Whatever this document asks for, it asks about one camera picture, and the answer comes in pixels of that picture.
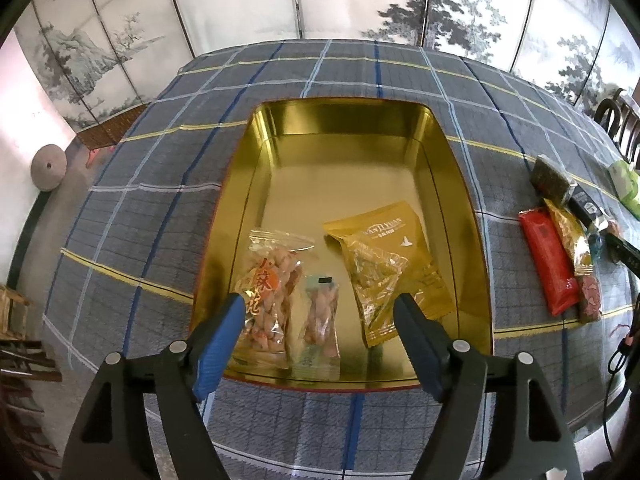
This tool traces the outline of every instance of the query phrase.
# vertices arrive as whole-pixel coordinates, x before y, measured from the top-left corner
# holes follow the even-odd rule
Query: yellow package
[[[564,250],[574,264],[576,276],[585,276],[593,272],[591,262],[591,250],[587,237],[577,218],[566,209],[560,209],[549,199],[544,199],[546,208],[549,209],[551,219],[556,226],[556,232],[562,241]]]
[[[418,215],[407,202],[322,225],[340,240],[371,348],[395,337],[393,302],[414,297],[429,319],[452,312],[454,303],[429,253]]]

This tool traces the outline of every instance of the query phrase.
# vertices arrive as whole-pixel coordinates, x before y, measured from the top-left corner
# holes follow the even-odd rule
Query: silver bolt
[[[169,352],[174,354],[181,354],[187,349],[187,343],[184,341],[174,341],[169,345]]]
[[[456,339],[453,342],[453,349],[458,352],[469,352],[471,349],[471,345],[467,343],[464,339]]]
[[[120,353],[119,352],[111,352],[107,357],[104,358],[104,362],[108,365],[114,365],[120,362]]]
[[[518,361],[520,361],[524,365],[533,364],[533,355],[526,352],[520,352],[518,354]]]

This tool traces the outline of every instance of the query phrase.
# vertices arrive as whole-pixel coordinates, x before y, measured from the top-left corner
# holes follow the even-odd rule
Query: red package
[[[562,314],[580,301],[569,257],[562,246],[549,213],[544,208],[518,215],[552,316]]]

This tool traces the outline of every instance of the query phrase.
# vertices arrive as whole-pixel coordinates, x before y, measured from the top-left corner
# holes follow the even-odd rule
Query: table
[[[225,170],[260,102],[312,96],[416,101],[435,114],[476,212],[489,271],[495,353],[525,350],[543,367],[566,420],[595,420],[606,361],[630,318],[637,280],[596,266],[603,319],[551,318],[516,215],[538,205],[536,155],[560,158],[640,244],[637,221],[615,198],[607,166],[620,158],[593,121],[548,92],[484,64],[375,41],[252,44],[200,56],[149,105],[118,145],[62,249],[46,307],[49,339],[77,373],[105,355],[156,352],[188,331],[193,287]],[[486,451],[485,399],[475,472]],[[202,407],[225,467],[243,479],[341,478],[345,470],[410,471],[438,405],[420,390],[327,394],[223,381]],[[161,431],[148,405],[154,439]]]

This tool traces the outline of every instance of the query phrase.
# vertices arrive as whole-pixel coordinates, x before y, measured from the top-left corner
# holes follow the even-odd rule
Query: white wall
[[[6,281],[39,193],[31,181],[33,155],[46,144],[64,150],[74,136],[34,76],[12,31],[0,47],[0,283]]]

